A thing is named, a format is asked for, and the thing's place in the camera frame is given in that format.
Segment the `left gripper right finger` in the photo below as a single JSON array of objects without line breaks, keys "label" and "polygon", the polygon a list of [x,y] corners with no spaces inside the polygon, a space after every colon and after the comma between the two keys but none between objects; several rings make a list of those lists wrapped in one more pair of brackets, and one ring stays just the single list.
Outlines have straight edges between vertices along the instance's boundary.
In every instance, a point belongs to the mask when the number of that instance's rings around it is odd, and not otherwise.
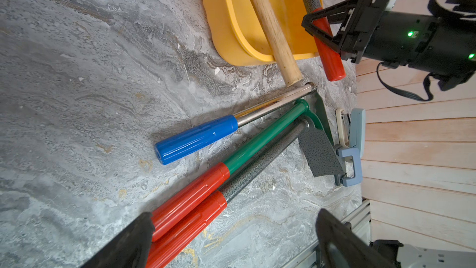
[{"label": "left gripper right finger", "polygon": [[328,268],[392,268],[393,263],[364,244],[341,221],[322,208],[316,233],[322,259]]}]

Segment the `wooden handle hoe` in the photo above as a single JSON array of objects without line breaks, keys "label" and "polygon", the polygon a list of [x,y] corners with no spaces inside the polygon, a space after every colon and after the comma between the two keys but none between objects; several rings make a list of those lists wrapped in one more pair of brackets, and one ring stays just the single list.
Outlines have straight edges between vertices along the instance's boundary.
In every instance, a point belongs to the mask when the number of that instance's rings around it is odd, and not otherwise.
[{"label": "wooden handle hoe", "polygon": [[302,81],[302,73],[293,57],[290,46],[275,16],[269,0],[250,0],[265,37],[271,47],[276,64],[287,87]]}]

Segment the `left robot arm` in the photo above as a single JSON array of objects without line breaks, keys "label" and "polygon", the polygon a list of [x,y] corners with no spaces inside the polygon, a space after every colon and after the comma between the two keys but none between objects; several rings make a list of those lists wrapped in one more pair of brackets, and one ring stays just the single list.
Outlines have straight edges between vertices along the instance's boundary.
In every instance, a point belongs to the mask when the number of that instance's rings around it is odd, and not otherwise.
[{"label": "left robot arm", "polygon": [[[164,268],[203,231],[226,205],[201,205],[160,240],[152,241],[150,213],[141,214],[90,258],[86,268]],[[317,220],[319,240],[285,264],[287,268],[473,268],[475,253],[425,249],[396,240],[365,245],[349,224],[326,210]]]}]

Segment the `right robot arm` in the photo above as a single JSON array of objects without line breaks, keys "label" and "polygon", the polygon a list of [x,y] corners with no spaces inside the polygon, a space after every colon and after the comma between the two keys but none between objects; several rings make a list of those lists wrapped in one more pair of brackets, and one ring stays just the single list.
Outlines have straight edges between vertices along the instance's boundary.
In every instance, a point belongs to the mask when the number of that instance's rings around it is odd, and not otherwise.
[{"label": "right robot arm", "polygon": [[308,13],[302,26],[333,59],[426,72],[429,90],[468,82],[476,71],[476,0],[429,0],[427,15],[394,12],[391,0],[346,0]]}]

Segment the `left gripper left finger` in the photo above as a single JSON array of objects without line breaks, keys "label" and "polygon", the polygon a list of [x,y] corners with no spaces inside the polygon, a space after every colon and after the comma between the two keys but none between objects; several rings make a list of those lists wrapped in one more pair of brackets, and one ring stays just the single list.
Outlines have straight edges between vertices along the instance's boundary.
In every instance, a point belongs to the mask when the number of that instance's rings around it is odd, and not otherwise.
[{"label": "left gripper left finger", "polygon": [[143,212],[82,268],[145,268],[154,231],[152,213]]}]

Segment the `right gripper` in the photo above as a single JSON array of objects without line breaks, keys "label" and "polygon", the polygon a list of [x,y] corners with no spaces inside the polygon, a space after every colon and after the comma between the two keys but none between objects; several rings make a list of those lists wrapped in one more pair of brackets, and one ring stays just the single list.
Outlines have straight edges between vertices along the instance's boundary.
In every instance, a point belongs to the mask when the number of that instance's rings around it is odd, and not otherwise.
[{"label": "right gripper", "polygon": [[359,63],[390,0],[345,0],[323,8],[314,1],[305,3],[307,14],[301,25],[342,60]]}]

